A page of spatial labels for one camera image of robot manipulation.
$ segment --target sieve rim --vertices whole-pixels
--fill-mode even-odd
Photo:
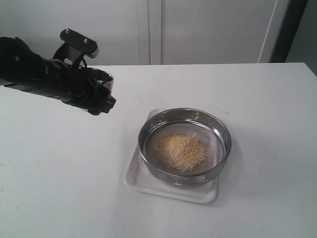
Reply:
[[[211,117],[213,118],[215,121],[217,121],[217,123],[219,123],[219,125],[222,127],[222,129],[225,130],[225,133],[227,134],[228,136],[228,145],[227,146],[224,146],[224,149],[225,149],[225,155],[221,158],[220,162],[217,163],[214,167],[210,168],[210,169],[207,169],[205,171],[202,171],[202,172],[199,172],[199,173],[196,173],[196,174],[190,174],[190,175],[177,175],[177,174],[173,174],[173,173],[170,173],[170,172],[166,172],[160,168],[157,168],[156,166],[152,165],[152,163],[150,163],[144,153],[144,150],[145,150],[145,145],[146,145],[146,142],[148,141],[149,137],[158,129],[164,127],[164,126],[168,126],[170,125],[173,121],[178,121],[178,122],[183,122],[183,123],[186,123],[186,124],[194,124],[194,125],[197,125],[197,126],[200,126],[202,128],[205,128],[207,130],[209,130],[211,133],[215,133],[219,139],[221,139],[222,143],[224,144],[223,142],[223,138],[221,135],[219,135],[218,133],[216,133],[214,130],[212,130],[212,128],[210,126],[207,126],[205,124],[202,124],[202,123],[199,123],[197,121],[194,121],[194,120],[190,120],[190,119],[174,119],[174,120],[170,120],[170,121],[164,121],[162,123],[159,123],[159,124],[156,124],[153,128],[151,128],[151,130],[149,131],[148,133],[148,136],[144,139],[144,143],[141,143],[141,134],[144,132],[145,130],[145,127],[146,125],[152,121],[153,119],[157,118],[157,117],[160,117],[162,114],[165,114],[165,113],[169,113],[171,111],[194,111],[194,112],[197,112],[197,113],[202,113],[208,117]],[[192,178],[192,177],[198,177],[198,176],[202,176],[202,175],[205,175],[211,171],[216,171],[219,167],[223,166],[226,161],[227,161],[227,158],[231,152],[231,135],[230,135],[230,132],[228,130],[228,128],[223,124],[222,121],[220,121],[218,118],[216,118],[215,116],[209,114],[209,113],[206,113],[204,111],[201,111],[201,110],[197,110],[197,109],[192,109],[192,108],[175,108],[175,109],[169,109],[169,110],[165,110],[165,111],[162,111],[160,113],[157,113],[155,114],[154,116],[152,116],[151,118],[149,118],[144,124],[143,126],[141,127],[140,129],[140,132],[139,132],[139,135],[138,135],[138,149],[140,151],[140,154],[144,160],[144,162],[148,165],[148,166],[151,166],[153,169],[161,172],[161,173],[164,173],[166,175],[169,175],[169,176],[173,176],[175,178]]]

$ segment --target white table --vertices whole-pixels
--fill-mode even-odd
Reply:
[[[304,64],[99,68],[115,79],[108,115],[0,88],[0,238],[316,236],[317,78]],[[177,107],[232,135],[212,204],[123,182],[146,114]]]

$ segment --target metal sieve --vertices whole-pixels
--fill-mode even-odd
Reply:
[[[188,135],[203,145],[205,159],[192,170],[181,172],[163,164],[156,145],[162,136]],[[224,124],[214,116],[189,108],[177,108],[158,113],[142,126],[138,147],[149,171],[157,178],[176,185],[195,185],[217,177],[231,149],[231,137]]]

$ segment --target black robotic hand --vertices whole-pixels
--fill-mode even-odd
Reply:
[[[19,38],[0,37],[0,86],[59,99],[93,115],[108,113],[116,102],[113,77],[87,67],[84,60],[85,55],[97,56],[97,43],[70,29],[60,37],[64,44],[49,60]]]

